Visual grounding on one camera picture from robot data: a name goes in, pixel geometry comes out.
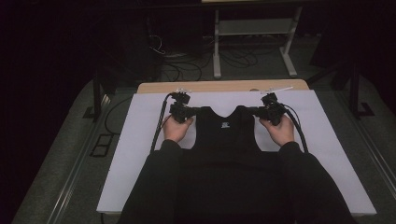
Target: black sleeve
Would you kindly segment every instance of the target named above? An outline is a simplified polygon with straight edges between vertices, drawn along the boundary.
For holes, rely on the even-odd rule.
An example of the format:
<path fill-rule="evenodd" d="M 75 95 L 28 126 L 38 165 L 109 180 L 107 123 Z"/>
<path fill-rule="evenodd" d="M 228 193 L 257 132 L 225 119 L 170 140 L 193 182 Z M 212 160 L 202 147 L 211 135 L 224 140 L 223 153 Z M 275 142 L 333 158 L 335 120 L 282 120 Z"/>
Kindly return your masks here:
<path fill-rule="evenodd" d="M 279 150 L 294 215 L 299 224 L 357 223 L 343 195 L 318 159 L 295 142 Z"/>
<path fill-rule="evenodd" d="M 165 140 L 160 150 L 148 155 L 119 224 L 173 223 L 181 154 L 176 142 Z"/>

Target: white logo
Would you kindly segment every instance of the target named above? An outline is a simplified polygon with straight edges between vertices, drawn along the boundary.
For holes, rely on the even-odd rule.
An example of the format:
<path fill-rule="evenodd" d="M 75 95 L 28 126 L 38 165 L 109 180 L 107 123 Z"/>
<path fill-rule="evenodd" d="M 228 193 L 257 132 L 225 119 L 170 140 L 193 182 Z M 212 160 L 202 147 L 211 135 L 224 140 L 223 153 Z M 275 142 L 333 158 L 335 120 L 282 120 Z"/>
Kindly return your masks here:
<path fill-rule="evenodd" d="M 229 122 L 222 122 L 221 123 L 221 128 L 230 128 L 230 123 Z"/>

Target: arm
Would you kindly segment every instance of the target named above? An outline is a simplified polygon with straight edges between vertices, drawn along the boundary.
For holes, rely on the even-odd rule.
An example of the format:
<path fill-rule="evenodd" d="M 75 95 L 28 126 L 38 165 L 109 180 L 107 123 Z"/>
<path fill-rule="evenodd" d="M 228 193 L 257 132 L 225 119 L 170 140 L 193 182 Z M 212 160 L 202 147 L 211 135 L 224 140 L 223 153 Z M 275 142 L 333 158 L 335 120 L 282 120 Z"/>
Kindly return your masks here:
<path fill-rule="evenodd" d="M 293 124 L 283 116 L 277 126 L 260 120 L 281 146 L 279 157 L 288 185 L 294 215 L 300 224 L 357 223 L 350 215 L 340 190 L 312 154 L 303 153 L 294 142 Z"/>
<path fill-rule="evenodd" d="M 174 203 L 179 174 L 178 159 L 182 149 L 178 145 L 192 119 L 179 124 L 169 118 L 163 125 L 164 141 L 160 150 L 148 155 L 122 209 L 119 224 L 173 223 Z"/>

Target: person's left hand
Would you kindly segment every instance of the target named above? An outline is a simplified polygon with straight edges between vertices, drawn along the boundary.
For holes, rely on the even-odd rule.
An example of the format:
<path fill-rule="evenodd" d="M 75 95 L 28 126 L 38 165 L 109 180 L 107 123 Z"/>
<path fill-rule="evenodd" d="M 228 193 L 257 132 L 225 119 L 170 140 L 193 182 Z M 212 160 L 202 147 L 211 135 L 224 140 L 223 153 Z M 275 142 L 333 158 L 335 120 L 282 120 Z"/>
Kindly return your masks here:
<path fill-rule="evenodd" d="M 187 119 L 184 123 L 179 123 L 169 115 L 164 119 L 163 123 L 163 137 L 165 140 L 169 139 L 175 142 L 181 141 L 186 135 L 187 130 L 194 121 L 193 118 Z"/>

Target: floor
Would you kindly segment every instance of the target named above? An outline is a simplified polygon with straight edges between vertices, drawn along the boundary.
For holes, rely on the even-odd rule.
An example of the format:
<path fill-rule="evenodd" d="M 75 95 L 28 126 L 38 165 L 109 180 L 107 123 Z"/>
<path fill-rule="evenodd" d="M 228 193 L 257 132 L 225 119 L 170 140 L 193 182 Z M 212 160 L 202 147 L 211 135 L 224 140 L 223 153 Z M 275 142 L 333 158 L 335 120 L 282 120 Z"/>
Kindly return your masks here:
<path fill-rule="evenodd" d="M 278 51 L 284 41 L 283 36 L 240 38 L 220 40 L 221 80 L 290 78 Z M 241 40 L 246 44 L 235 44 Z M 295 38 L 290 57 L 297 70 L 297 78 L 307 80 L 323 70 L 309 64 L 319 40 L 319 36 Z M 210 47 L 211 39 L 206 41 Z M 157 81 L 214 80 L 210 56 L 210 51 L 201 58 L 168 52 Z M 381 101 L 375 87 L 362 77 L 360 103 L 367 103 L 375 116 L 355 119 L 347 108 L 348 85 L 341 91 L 334 91 L 331 87 L 333 77 L 334 74 L 329 74 L 310 85 L 310 89 L 316 91 L 378 213 L 356 219 L 361 224 L 391 223 L 396 220 L 396 195 L 375 156 L 382 155 L 389 169 L 396 172 L 396 153 L 393 151 L 396 148 L 396 118 Z M 92 83 L 87 83 L 71 107 L 14 223 L 26 223 L 27 220 L 29 223 L 117 222 L 117 216 L 97 213 L 96 206 L 135 92 L 134 88 L 121 88 L 114 95 L 105 97 L 101 117 L 92 122 L 92 119 L 83 118 L 87 108 L 92 106 Z M 111 142 L 106 134 L 112 134 Z M 101 141 L 108 145 L 107 154 L 107 147 L 98 146 L 98 142 L 103 143 Z"/>

